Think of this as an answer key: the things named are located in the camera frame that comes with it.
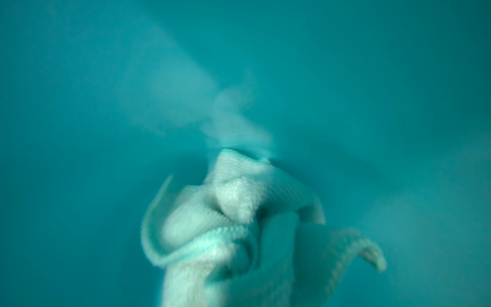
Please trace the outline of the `light green microfiber cloth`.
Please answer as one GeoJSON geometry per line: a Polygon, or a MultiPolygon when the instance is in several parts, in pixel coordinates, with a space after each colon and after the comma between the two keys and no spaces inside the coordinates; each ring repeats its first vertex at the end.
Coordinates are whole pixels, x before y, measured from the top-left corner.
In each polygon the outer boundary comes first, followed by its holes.
{"type": "Polygon", "coordinates": [[[308,186],[228,148],[201,185],[166,179],[141,245],[165,272],[162,306],[326,306],[355,258],[387,267],[372,240],[326,225],[308,186]]]}

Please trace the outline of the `teal plastic bucket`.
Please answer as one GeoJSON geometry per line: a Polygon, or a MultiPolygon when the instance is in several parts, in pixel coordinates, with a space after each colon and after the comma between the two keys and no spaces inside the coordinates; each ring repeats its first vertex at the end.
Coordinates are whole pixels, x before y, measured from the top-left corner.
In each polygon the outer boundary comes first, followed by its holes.
{"type": "Polygon", "coordinates": [[[222,147],[381,246],[332,306],[490,305],[489,1],[2,1],[1,305],[157,306],[143,212],[222,147]]]}

